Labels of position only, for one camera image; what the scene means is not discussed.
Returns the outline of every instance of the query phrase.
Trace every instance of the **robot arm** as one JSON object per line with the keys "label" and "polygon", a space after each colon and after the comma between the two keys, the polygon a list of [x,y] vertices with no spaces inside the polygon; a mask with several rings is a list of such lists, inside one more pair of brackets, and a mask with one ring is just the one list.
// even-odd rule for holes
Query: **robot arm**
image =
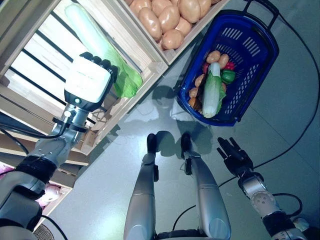
{"label": "robot arm", "polygon": [[252,207],[261,216],[262,222],[272,240],[307,240],[295,227],[287,214],[279,208],[275,197],[267,191],[264,178],[254,172],[254,165],[247,153],[242,150],[233,138],[218,138],[218,152],[224,159],[228,170],[239,178],[238,185],[250,199]]}
{"label": "robot arm", "polygon": [[76,58],[66,80],[67,105],[49,136],[40,139],[25,159],[0,180],[0,236],[10,240],[36,240],[32,234],[42,209],[35,201],[63,164],[70,150],[87,131],[89,112],[101,106],[117,78],[118,69],[108,60],[85,52]]}

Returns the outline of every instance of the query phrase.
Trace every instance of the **black wire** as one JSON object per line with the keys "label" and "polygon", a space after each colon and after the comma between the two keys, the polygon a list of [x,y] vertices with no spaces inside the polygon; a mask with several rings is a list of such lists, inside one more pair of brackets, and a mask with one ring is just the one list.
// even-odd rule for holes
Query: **black wire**
{"label": "black wire", "polygon": [[28,149],[17,139],[15,138],[14,136],[12,136],[10,133],[8,133],[6,130],[0,128],[0,131],[3,132],[5,135],[7,135],[9,138],[11,138],[15,144],[17,144],[24,152],[25,154],[29,154],[29,151]]}
{"label": "black wire", "polygon": [[3,174],[7,174],[7,173],[10,173],[10,172],[13,172],[14,170],[10,170],[10,171],[4,171],[2,173],[0,173],[0,176],[3,175]]}
{"label": "black wire", "polygon": [[175,230],[176,225],[177,225],[179,219],[182,217],[182,215],[185,214],[186,212],[188,212],[190,209],[193,209],[194,207],[196,207],[196,205],[193,205],[193,206],[187,208],[186,210],[184,210],[184,211],[177,217],[177,219],[175,220],[175,222],[174,222],[174,224],[173,224],[172,231]]}
{"label": "black wire", "polygon": [[285,193],[285,192],[275,193],[275,194],[272,194],[272,195],[275,196],[275,197],[276,196],[289,196],[289,197],[295,198],[299,202],[299,209],[297,211],[291,213],[291,214],[287,214],[287,216],[289,218],[298,216],[302,212],[303,203],[302,203],[301,199],[298,196],[293,195],[291,193]]}
{"label": "black wire", "polygon": [[[316,60],[315,60],[315,57],[314,57],[314,55],[312,54],[312,52],[310,51],[310,49],[309,49],[309,47],[307,46],[306,42],[305,42],[305,41],[303,40],[303,38],[300,36],[300,34],[290,25],[290,23],[287,22],[287,20],[284,18],[284,16],[282,16],[281,13],[279,13],[279,16],[282,18],[283,22],[287,25],[287,27],[288,27],[289,29],[291,29],[291,31],[293,31],[293,33],[299,38],[299,40],[302,42],[303,46],[305,47],[306,51],[309,53],[310,57],[312,58],[313,64],[314,64],[314,66],[315,66],[315,68],[316,68],[316,73],[317,73],[317,75],[318,75],[318,93],[317,93],[317,100],[316,100],[316,105],[315,105],[315,109],[314,109],[314,112],[313,112],[313,114],[312,114],[312,117],[311,117],[310,121],[308,122],[308,124],[305,126],[304,130],[302,131],[302,133],[301,133],[301,135],[298,137],[298,139],[297,139],[288,149],[286,149],[286,150],[283,151],[282,153],[278,154],[277,156],[271,158],[270,160],[265,161],[265,162],[263,162],[263,163],[261,163],[261,164],[258,164],[257,166],[254,167],[254,169],[259,168],[259,167],[261,167],[261,166],[263,166],[263,165],[265,165],[265,164],[267,164],[267,163],[270,163],[270,162],[272,162],[273,160],[276,160],[277,158],[279,158],[279,157],[281,157],[282,155],[284,155],[284,154],[286,154],[287,152],[289,152],[295,145],[297,145],[297,143],[301,140],[301,138],[302,138],[302,137],[304,136],[304,134],[306,133],[306,131],[307,131],[307,129],[309,128],[309,126],[311,125],[311,123],[314,121],[314,119],[315,119],[315,117],[316,117],[316,114],[317,114],[317,111],[318,111],[318,107],[319,107],[319,100],[320,100],[320,72],[319,72],[319,67],[318,67],[317,62],[316,62]],[[232,181],[233,179],[236,179],[236,178],[237,178],[237,177],[234,176],[234,177],[232,177],[232,178],[224,181],[223,183],[221,183],[218,187],[220,188],[220,187],[222,187],[223,185],[227,184],[228,182],[230,182],[230,181]],[[280,194],[282,194],[283,196],[290,196],[290,197],[296,198],[296,199],[298,200],[299,204],[300,204],[300,208],[299,208],[297,211],[295,211],[294,213],[288,214],[288,216],[294,217],[294,216],[296,216],[296,215],[298,215],[298,214],[301,213],[301,211],[302,211],[302,201],[301,201],[297,196],[295,196],[295,195],[293,195],[293,194],[290,194],[290,193],[277,193],[277,195],[274,194],[274,196],[282,196],[282,195],[280,195]],[[186,209],[184,212],[182,212],[182,213],[178,216],[178,218],[177,218],[177,219],[175,220],[175,222],[174,222],[172,231],[175,230],[176,224],[177,224],[178,220],[181,218],[181,216],[182,216],[183,214],[185,214],[187,211],[189,211],[190,209],[194,208],[195,206],[196,206],[196,205],[193,205],[193,206],[189,207],[188,209]]]}
{"label": "black wire", "polygon": [[280,153],[279,155],[271,158],[268,161],[265,161],[257,166],[255,166],[254,168],[259,168],[267,163],[270,163],[271,161],[281,157],[282,155],[286,154],[287,152],[289,152],[299,141],[300,139],[304,136],[304,134],[306,133],[307,129],[309,128],[309,126],[311,125],[311,123],[313,122],[313,120],[316,117],[317,111],[318,111],[318,107],[319,107],[319,99],[320,99],[320,72],[319,72],[319,68],[317,65],[317,62],[315,60],[314,55],[312,54],[312,52],[310,51],[309,47],[307,46],[307,44],[305,43],[305,41],[303,40],[303,38],[299,35],[299,33],[290,25],[290,23],[287,22],[287,20],[282,16],[281,13],[279,13],[279,16],[282,18],[282,20],[284,21],[284,23],[288,26],[288,28],[291,29],[291,31],[294,32],[294,34],[300,39],[300,41],[302,42],[302,44],[304,45],[305,49],[307,50],[307,52],[309,53],[310,57],[312,58],[313,64],[316,68],[316,73],[318,75],[318,94],[317,94],[317,100],[316,100],[316,105],[315,105],[315,109],[314,109],[314,113],[312,114],[312,117],[310,119],[310,121],[308,122],[308,124],[305,126],[304,130],[302,131],[301,135],[298,137],[298,139],[285,151],[283,151],[282,153]]}
{"label": "black wire", "polygon": [[58,224],[50,217],[46,216],[46,215],[41,215],[42,218],[45,218],[47,220],[49,220],[55,227],[56,229],[58,229],[58,231],[61,233],[61,235],[63,236],[63,238],[65,240],[68,240],[67,236],[65,235],[64,231],[62,231],[62,229],[58,226]]}
{"label": "black wire", "polygon": [[33,138],[37,138],[37,139],[55,139],[60,137],[62,134],[64,134],[65,130],[67,128],[67,124],[63,124],[59,133],[56,135],[39,135],[39,134],[35,134],[33,132],[29,132],[26,130],[22,130],[13,126],[8,126],[8,125],[4,125],[4,124],[0,124],[0,129],[5,129],[5,130],[9,130],[18,134],[22,134],[22,135],[27,135],[29,137],[33,137]]}

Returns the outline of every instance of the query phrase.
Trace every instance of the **green bell pepper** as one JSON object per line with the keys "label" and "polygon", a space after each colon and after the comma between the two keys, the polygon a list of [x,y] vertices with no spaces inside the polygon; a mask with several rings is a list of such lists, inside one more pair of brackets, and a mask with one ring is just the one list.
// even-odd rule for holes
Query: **green bell pepper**
{"label": "green bell pepper", "polygon": [[236,73],[230,69],[224,69],[222,71],[221,79],[225,84],[232,83],[236,78]]}

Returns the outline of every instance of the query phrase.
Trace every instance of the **plastic basket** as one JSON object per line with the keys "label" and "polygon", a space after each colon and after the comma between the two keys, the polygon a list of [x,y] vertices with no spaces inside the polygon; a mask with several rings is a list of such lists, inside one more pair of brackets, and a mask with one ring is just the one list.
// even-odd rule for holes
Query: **plastic basket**
{"label": "plastic basket", "polygon": [[[178,103],[203,123],[214,126],[233,126],[239,122],[275,62],[279,47],[270,29],[279,10],[270,2],[255,0],[264,5],[273,18],[269,25],[248,13],[249,0],[243,11],[222,10],[215,16],[190,64],[177,97]],[[203,73],[208,53],[219,50],[235,63],[236,77],[227,85],[226,97],[217,115],[205,118],[189,104],[189,90]]]}

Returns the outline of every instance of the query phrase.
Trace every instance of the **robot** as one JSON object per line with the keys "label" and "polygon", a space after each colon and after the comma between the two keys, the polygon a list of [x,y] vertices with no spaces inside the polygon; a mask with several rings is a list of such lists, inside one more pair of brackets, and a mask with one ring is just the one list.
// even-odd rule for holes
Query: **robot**
{"label": "robot", "polygon": [[[46,183],[87,131],[89,112],[101,106],[117,75],[118,68],[109,60],[89,52],[73,60],[64,88],[67,105],[62,116],[53,118],[51,134],[41,137],[15,170],[0,180],[0,239],[37,239],[32,231],[42,209],[35,200],[45,193]],[[12,127],[7,130],[21,133]]]}
{"label": "robot", "polygon": [[[253,172],[253,162],[233,138],[221,137],[218,152],[228,170],[239,178],[238,185],[250,199],[252,207],[260,214],[271,240],[307,240],[281,210],[275,197],[267,191],[264,178]],[[134,190],[130,199],[124,240],[229,240],[231,227],[225,204],[218,185],[199,153],[193,151],[191,136],[185,132],[181,137],[181,156],[184,172],[194,178],[196,185],[196,207],[199,218],[198,229],[173,230],[156,234],[156,211],[154,182],[159,179],[155,164],[156,135],[147,137],[147,154],[142,159]]]}
{"label": "robot", "polygon": [[[98,109],[118,75],[116,66],[89,52],[76,58],[66,80],[64,96],[67,105],[61,117],[54,117],[55,125],[50,135],[42,136],[25,159],[14,171],[0,180],[0,238],[4,240],[36,240],[33,230],[42,209],[35,201],[44,193],[54,171],[63,164],[73,146],[86,132],[89,112]],[[7,130],[23,132],[8,127]],[[261,174],[253,172],[253,163],[246,152],[231,138],[218,139],[218,151],[238,184],[250,199],[254,209],[272,240],[307,240],[272,196],[267,192]],[[185,159],[185,174],[196,183],[196,206],[199,228],[176,230],[156,234],[154,182],[159,179],[155,164],[157,138],[147,137],[147,154],[130,199],[124,228],[124,240],[229,240],[231,226],[218,185],[201,156],[193,151],[191,137],[181,137],[181,155]]]}

